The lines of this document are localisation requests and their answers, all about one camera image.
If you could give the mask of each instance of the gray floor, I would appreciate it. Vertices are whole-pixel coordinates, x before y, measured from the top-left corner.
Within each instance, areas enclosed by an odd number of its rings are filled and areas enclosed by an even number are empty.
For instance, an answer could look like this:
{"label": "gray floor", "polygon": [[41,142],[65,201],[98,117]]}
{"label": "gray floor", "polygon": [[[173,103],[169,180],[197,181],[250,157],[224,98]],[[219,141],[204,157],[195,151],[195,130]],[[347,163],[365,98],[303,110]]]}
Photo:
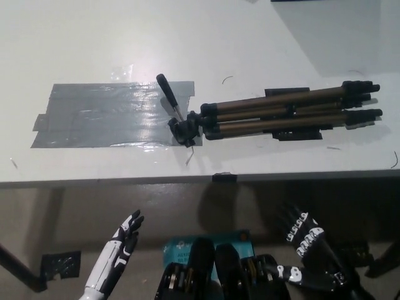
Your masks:
{"label": "gray floor", "polygon": [[[368,239],[378,257],[398,236],[399,188],[390,179],[253,184],[13,189],[0,191],[0,243],[38,272],[42,254],[82,251],[81,276],[57,280],[33,294],[0,268],[1,299],[79,299],[104,243],[136,209],[146,220],[137,251],[110,299],[154,299],[162,269],[162,245],[173,236],[248,228],[256,253],[299,264],[294,249],[271,222],[274,208],[292,199],[309,209],[338,241]],[[393,299],[400,268],[379,279],[362,276],[376,299]],[[293,299],[304,299],[290,287]]]}

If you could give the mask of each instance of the tripod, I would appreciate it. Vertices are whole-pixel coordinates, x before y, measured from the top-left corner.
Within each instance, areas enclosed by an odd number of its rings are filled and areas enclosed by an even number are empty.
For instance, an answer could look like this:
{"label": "tripod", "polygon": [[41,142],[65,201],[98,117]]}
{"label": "tripod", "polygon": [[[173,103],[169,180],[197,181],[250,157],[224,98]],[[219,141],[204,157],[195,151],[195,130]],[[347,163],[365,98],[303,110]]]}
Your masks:
{"label": "tripod", "polygon": [[177,112],[168,125],[179,144],[194,145],[199,128],[208,140],[248,134],[272,133],[280,141],[322,139],[322,129],[362,126],[382,116],[380,109],[359,108],[380,86],[371,81],[344,81],[342,86],[310,91],[308,87],[267,89],[265,97],[203,104],[201,113],[191,111],[184,120],[175,96],[163,74],[157,76],[167,100]]}

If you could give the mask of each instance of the thin wire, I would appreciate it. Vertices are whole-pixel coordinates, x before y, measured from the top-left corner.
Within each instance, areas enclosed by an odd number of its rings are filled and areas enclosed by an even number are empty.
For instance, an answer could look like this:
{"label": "thin wire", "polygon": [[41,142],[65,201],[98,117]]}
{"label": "thin wire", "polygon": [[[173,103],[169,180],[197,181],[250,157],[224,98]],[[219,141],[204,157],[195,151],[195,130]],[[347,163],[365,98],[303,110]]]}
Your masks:
{"label": "thin wire", "polygon": [[394,152],[394,155],[396,156],[396,163],[391,167],[391,169],[393,169],[394,167],[396,167],[399,163],[399,158],[398,158],[398,154],[396,152]]}
{"label": "thin wire", "polygon": [[191,154],[191,155],[189,156],[189,158],[187,159],[185,165],[188,165],[188,164],[190,163],[190,160],[192,159],[193,155],[194,155],[194,148],[193,148],[193,146],[192,146],[192,154]]}

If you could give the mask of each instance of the metal tube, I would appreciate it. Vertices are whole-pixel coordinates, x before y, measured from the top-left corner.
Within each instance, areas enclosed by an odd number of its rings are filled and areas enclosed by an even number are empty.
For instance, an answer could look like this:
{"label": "metal tube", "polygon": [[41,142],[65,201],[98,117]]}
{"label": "metal tube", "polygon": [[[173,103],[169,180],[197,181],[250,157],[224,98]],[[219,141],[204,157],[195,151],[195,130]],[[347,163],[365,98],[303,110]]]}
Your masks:
{"label": "metal tube", "polygon": [[224,111],[233,111],[235,109],[259,108],[263,106],[285,105],[303,103],[318,99],[340,98],[346,95],[343,87],[332,87],[329,89],[317,89],[309,92],[295,92],[293,94],[283,94],[271,97],[259,97],[243,99],[230,102],[217,103],[218,114]]}
{"label": "metal tube", "polygon": [[285,107],[274,109],[257,109],[252,111],[234,112],[231,114],[220,114],[217,116],[217,122],[238,121],[246,119],[255,119],[262,117],[282,116],[288,113]]}
{"label": "metal tube", "polygon": [[271,129],[296,128],[303,126],[325,125],[344,123],[347,116],[343,113],[327,116],[301,117],[293,119],[278,119],[271,121],[241,121],[219,124],[218,129],[222,134],[238,131],[263,131]]}
{"label": "metal tube", "polygon": [[21,261],[0,245],[0,265],[18,278],[32,291],[39,293],[47,289],[46,280],[35,276]]}

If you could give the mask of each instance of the white table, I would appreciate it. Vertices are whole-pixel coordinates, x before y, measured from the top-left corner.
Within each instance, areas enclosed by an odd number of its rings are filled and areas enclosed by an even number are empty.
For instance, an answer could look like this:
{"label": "white table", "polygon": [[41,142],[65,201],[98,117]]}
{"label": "white table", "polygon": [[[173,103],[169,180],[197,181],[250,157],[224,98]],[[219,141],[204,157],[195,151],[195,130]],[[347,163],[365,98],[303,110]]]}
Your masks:
{"label": "white table", "polygon": [[[399,14],[398,0],[8,1],[0,11],[0,186],[398,174]],[[185,147],[30,149],[54,83],[108,83],[130,64],[131,81],[158,73],[194,81],[189,109],[197,112],[264,88],[360,79],[381,84],[368,108],[384,115],[375,126],[324,131],[322,141],[204,139],[188,166]]]}

